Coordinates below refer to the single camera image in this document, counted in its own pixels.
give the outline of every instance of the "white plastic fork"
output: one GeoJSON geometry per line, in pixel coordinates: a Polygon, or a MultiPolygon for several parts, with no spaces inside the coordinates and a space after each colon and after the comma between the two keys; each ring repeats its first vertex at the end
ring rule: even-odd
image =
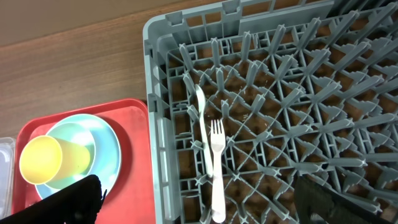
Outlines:
{"type": "Polygon", "coordinates": [[[217,223],[225,220],[225,196],[221,155],[225,148],[225,132],[221,120],[211,121],[211,150],[214,155],[213,191],[211,193],[211,217],[217,223]]]}

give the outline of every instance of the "brown wooden surface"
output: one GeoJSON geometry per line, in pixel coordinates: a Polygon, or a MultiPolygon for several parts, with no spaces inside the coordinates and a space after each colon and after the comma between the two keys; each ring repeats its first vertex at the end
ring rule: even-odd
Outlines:
{"type": "Polygon", "coordinates": [[[145,100],[144,24],[213,2],[183,1],[0,47],[0,137],[16,138],[40,116],[122,98],[145,100]]]}

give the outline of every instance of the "cup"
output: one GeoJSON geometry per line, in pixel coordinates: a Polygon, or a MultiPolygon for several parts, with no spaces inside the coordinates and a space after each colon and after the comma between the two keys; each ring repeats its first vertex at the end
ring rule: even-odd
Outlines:
{"type": "Polygon", "coordinates": [[[45,184],[85,171],[90,152],[85,146],[51,136],[30,140],[19,159],[22,177],[31,184],[45,184]]]}

